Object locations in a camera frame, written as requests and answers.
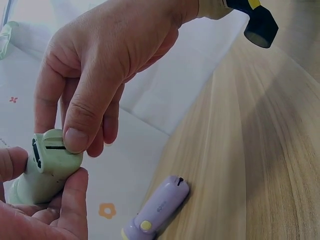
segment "fingernail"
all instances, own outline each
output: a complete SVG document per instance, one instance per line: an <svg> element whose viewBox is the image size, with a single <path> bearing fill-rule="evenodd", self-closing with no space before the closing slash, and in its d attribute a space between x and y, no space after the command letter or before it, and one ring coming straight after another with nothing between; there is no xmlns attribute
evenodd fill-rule
<svg viewBox="0 0 320 240"><path fill-rule="evenodd" d="M83 152L89 142L89 136L82 131L69 128L64 136L65 147L72 153Z"/></svg>

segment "wooden table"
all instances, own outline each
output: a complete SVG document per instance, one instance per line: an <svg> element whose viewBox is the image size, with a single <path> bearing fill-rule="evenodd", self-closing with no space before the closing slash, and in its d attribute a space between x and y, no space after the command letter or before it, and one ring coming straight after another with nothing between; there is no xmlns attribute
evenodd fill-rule
<svg viewBox="0 0 320 240"><path fill-rule="evenodd" d="M167 143L190 198L161 240L320 240L320 2L262 2L270 49L241 34Z"/></svg>

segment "finger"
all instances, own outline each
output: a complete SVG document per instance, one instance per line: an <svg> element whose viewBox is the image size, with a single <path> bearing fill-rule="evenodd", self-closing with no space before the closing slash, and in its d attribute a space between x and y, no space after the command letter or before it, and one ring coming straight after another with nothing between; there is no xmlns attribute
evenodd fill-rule
<svg viewBox="0 0 320 240"><path fill-rule="evenodd" d="M61 101L60 101L62 126L65 124L67 110L68 110L70 101L75 94L79 80L80 80L79 78L67 78L66 79L66 84L64 87L63 94L61 96ZM91 143L91 145L87 149L87 153L90 157L96 158L102 153L103 149L104 149L104 133L103 133L102 126L100 126L100 129L99 129L97 135L95 136L93 142Z"/></svg>
<svg viewBox="0 0 320 240"><path fill-rule="evenodd" d="M86 150L86 152L90 157L96 158L100 156L103 150L104 150L104 130L101 123L99 131L97 132L93 142L91 143L89 148Z"/></svg>
<svg viewBox="0 0 320 240"><path fill-rule="evenodd" d="M0 201L6 202L3 182L13 180L26 168L28 153L20 147L0 148Z"/></svg>
<svg viewBox="0 0 320 240"><path fill-rule="evenodd" d="M60 99L61 125L65 124L67 110L75 94L80 78L66 78L63 93Z"/></svg>
<svg viewBox="0 0 320 240"><path fill-rule="evenodd" d="M119 102L124 89L125 84L121 84L103 115L103 138L106 144L112 144L118 135Z"/></svg>
<svg viewBox="0 0 320 240"><path fill-rule="evenodd" d="M50 225L54 220L59 218L59 211L54 208L47 208L40 211L37 211L32 215L34 219L38 219L39 221Z"/></svg>
<svg viewBox="0 0 320 240"><path fill-rule="evenodd" d="M92 52L84 65L78 87L66 112L64 143L72 153L88 149L98 133L104 113L124 76Z"/></svg>
<svg viewBox="0 0 320 240"><path fill-rule="evenodd" d="M65 80L45 57L38 75L34 92L34 132L44 133L55 128L58 101L63 93Z"/></svg>
<svg viewBox="0 0 320 240"><path fill-rule="evenodd" d="M25 204L8 204L7 205L13 209L16 209L18 212L28 215L28 216L32 216L34 215L36 212L39 212L41 210L43 210L44 208L41 206L37 206L37 205L25 205Z"/></svg>
<svg viewBox="0 0 320 240"><path fill-rule="evenodd" d="M62 194L58 193L57 196L48 204L47 208L35 212L32 217L50 225L54 220L59 218L61 203Z"/></svg>
<svg viewBox="0 0 320 240"><path fill-rule="evenodd" d="M65 183L62 193L60 218L57 227L79 239L88 239L86 192L88 172L80 168Z"/></svg>

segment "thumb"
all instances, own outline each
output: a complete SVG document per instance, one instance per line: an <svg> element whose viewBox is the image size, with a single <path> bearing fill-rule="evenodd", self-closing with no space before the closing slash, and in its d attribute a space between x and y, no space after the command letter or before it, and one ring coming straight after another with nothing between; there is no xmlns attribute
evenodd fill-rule
<svg viewBox="0 0 320 240"><path fill-rule="evenodd" d="M110 64L92 55L96 57L84 65L65 116L64 144L72 153L84 152L91 145L122 82L115 69L108 67Z"/></svg>

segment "purple device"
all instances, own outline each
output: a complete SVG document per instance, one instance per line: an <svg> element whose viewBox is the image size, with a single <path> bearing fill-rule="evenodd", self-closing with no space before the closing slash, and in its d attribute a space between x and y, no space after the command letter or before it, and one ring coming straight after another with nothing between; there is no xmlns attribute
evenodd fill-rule
<svg viewBox="0 0 320 240"><path fill-rule="evenodd" d="M121 230L123 240L153 240L157 230L189 193L182 177L169 176L155 190L142 210Z"/></svg>

